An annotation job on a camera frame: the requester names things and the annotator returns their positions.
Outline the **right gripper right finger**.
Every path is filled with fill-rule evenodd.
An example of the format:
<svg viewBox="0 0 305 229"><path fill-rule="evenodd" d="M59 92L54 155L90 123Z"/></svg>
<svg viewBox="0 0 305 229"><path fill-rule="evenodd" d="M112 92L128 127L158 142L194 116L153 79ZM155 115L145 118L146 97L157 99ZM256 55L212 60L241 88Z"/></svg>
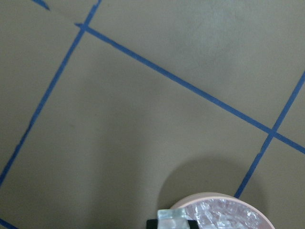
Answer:
<svg viewBox="0 0 305 229"><path fill-rule="evenodd" d="M195 220L188 220L188 224L190 229L198 229L197 221Z"/></svg>

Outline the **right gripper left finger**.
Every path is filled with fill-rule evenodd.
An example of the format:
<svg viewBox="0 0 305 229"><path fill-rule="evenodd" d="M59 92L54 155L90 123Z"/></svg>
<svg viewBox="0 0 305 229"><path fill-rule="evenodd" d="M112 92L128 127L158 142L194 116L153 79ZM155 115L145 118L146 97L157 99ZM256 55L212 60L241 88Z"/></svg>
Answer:
<svg viewBox="0 0 305 229"><path fill-rule="evenodd" d="M158 229L158 219L148 219L146 221L146 229Z"/></svg>

